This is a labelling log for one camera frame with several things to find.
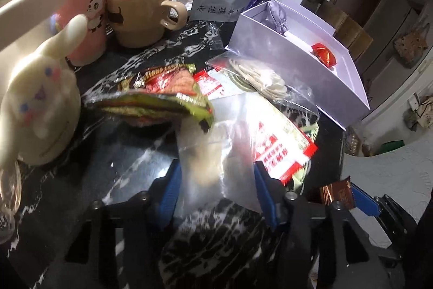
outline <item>tabletop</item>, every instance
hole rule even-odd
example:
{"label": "tabletop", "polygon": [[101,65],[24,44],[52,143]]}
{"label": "tabletop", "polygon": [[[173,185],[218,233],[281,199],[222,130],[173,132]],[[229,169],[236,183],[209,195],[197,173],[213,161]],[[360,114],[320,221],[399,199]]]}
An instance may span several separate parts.
{"label": "tabletop", "polygon": [[[75,68],[85,98],[105,92],[119,77],[147,67],[205,61],[222,53],[235,23],[189,22],[180,31],[167,31],[146,49],[125,49],[111,35],[107,51],[96,62]],[[322,115],[317,153],[304,182],[304,191],[338,180],[343,158],[343,130]],[[164,176],[178,157],[170,124],[135,128],[82,110],[69,147],[42,167],[21,165],[22,199],[15,215],[16,231],[0,251],[24,283],[38,288],[56,254],[93,200],[123,202]]]}

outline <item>blue gripper pad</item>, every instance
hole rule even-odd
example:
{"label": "blue gripper pad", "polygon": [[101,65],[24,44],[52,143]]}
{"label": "blue gripper pad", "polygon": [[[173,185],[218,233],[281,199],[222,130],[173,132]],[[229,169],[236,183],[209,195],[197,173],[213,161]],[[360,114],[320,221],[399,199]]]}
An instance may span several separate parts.
{"label": "blue gripper pad", "polygon": [[168,226],[173,218],[181,181],[181,164],[175,159],[165,177],[155,179],[148,190],[152,203],[149,221],[158,226],[160,230]]}
{"label": "blue gripper pad", "polygon": [[280,180],[269,176],[261,161],[256,162],[254,165],[254,178],[261,212],[267,226],[274,231],[282,221],[278,217],[277,208],[278,204],[283,202],[285,187]]}
{"label": "blue gripper pad", "polygon": [[378,203],[375,202],[375,200],[360,187],[353,183],[351,183],[351,185],[356,207],[364,212],[367,216],[379,217],[381,210]]}

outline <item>clear ziplock bag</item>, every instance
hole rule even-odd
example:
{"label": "clear ziplock bag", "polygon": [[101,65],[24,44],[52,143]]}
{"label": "clear ziplock bag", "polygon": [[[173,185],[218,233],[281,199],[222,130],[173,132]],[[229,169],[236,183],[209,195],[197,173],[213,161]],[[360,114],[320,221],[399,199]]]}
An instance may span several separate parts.
{"label": "clear ziplock bag", "polygon": [[239,86],[243,82],[255,88],[298,127],[312,125],[320,118],[311,89],[295,78],[286,83],[265,62],[226,51],[206,64],[229,71],[230,79]]}
{"label": "clear ziplock bag", "polygon": [[248,113],[249,94],[212,100],[215,123],[207,134],[193,119],[177,132],[182,183],[175,217],[227,198],[260,212],[254,179],[257,131]]}

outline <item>chocolate candy wrapper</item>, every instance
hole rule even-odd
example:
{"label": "chocolate candy wrapper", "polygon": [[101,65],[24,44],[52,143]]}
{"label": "chocolate candy wrapper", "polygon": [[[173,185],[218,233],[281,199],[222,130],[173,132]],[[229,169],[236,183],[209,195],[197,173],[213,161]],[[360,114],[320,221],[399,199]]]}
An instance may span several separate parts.
{"label": "chocolate candy wrapper", "polygon": [[312,46],[314,55],[328,68],[337,64],[334,54],[323,44],[317,43]]}
{"label": "chocolate candy wrapper", "polygon": [[90,97],[85,105],[137,126],[193,116],[204,132],[214,122],[213,108],[192,77],[193,64],[148,68],[122,80],[117,91]]}
{"label": "chocolate candy wrapper", "polygon": [[320,198],[324,205],[330,205],[332,201],[338,200],[341,201],[348,210],[355,208],[350,177],[321,187]]}

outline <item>pink cup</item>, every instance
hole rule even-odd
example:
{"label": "pink cup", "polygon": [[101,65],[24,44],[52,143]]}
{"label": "pink cup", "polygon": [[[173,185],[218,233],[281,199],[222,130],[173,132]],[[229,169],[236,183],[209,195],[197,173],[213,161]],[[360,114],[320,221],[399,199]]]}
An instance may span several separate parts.
{"label": "pink cup", "polygon": [[78,14],[89,20],[87,35],[81,45],[68,58],[74,66],[84,66],[102,56],[106,46],[105,0],[67,0],[57,12],[59,23],[64,27]]}

